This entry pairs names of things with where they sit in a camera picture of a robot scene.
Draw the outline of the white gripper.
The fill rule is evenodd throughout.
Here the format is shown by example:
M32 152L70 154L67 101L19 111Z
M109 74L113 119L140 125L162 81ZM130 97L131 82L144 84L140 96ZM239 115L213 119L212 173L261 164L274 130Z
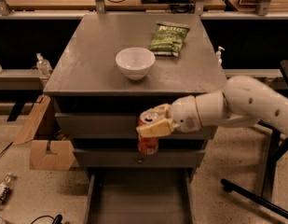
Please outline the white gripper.
M171 105L162 104L152 110L154 118L171 116L171 119L159 119L138 126L137 133L144 138L168 136L174 130L191 133L201 128L199 114L194 96L186 96L174 101Z

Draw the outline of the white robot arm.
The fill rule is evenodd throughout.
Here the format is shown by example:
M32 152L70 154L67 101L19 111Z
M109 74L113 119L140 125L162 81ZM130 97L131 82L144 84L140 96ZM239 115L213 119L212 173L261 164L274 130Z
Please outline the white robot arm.
M259 120L288 137L288 98L253 77L236 76L217 91L150 108L141 118L144 124L136 128L141 137L191 133L208 126L248 127Z

